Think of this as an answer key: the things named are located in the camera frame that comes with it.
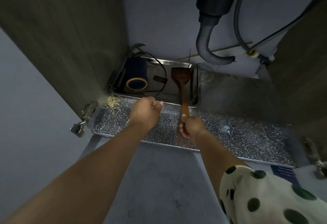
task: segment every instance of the sleeve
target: sleeve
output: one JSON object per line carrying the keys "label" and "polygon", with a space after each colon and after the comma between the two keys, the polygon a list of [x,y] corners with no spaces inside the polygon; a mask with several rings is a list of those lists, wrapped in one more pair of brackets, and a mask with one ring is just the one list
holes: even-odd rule
{"label": "sleeve", "polygon": [[230,224],[327,223],[327,203],[280,177],[242,165],[226,170],[219,195]]}

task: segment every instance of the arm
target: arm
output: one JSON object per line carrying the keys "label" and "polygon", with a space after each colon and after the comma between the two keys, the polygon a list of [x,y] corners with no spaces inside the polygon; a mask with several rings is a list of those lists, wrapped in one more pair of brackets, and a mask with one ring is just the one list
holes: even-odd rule
{"label": "arm", "polygon": [[190,135],[183,132],[182,124],[180,124],[180,132],[199,147],[211,184],[217,198],[220,199],[220,180],[225,171],[234,165],[248,165],[232,154],[214,135],[208,132],[200,117],[187,118],[183,115],[182,121],[185,122],[186,130]]}
{"label": "arm", "polygon": [[102,223],[141,139],[157,123],[163,102],[138,100],[128,127],[76,162],[6,223]]}

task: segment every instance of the forearm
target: forearm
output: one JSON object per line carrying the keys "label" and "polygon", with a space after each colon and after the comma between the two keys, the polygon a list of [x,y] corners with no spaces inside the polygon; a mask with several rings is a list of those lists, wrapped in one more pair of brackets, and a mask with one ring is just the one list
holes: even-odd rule
{"label": "forearm", "polygon": [[142,127],[127,127],[68,168],[7,222],[102,223],[145,134]]}
{"label": "forearm", "polygon": [[224,172],[234,165],[244,165],[242,160],[232,154],[224,145],[210,132],[204,131],[196,137],[201,157],[217,198],[219,199],[219,187]]}

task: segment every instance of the speckled metal sheet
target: speckled metal sheet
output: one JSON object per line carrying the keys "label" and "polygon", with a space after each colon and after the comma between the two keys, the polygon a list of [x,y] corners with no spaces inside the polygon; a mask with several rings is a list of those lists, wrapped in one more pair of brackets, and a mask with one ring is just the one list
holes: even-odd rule
{"label": "speckled metal sheet", "polygon": [[[103,107],[93,133],[115,136],[128,123],[135,101],[136,99],[121,97],[119,109]],[[178,132],[180,114],[180,106],[164,104],[157,125],[143,141],[197,150],[196,146]],[[199,115],[207,130],[239,158],[269,164],[294,165],[285,145],[288,137],[277,124],[213,114],[210,109],[190,108],[190,115]]]}

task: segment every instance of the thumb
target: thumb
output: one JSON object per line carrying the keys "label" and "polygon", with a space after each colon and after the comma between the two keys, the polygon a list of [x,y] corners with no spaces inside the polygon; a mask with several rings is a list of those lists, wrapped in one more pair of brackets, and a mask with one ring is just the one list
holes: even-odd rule
{"label": "thumb", "polygon": [[163,101],[157,102],[157,103],[153,106],[153,108],[154,108],[156,111],[158,111],[158,112],[161,112],[162,107],[163,107]]}
{"label": "thumb", "polygon": [[187,115],[182,114],[182,122],[186,123],[187,119],[189,119]]}

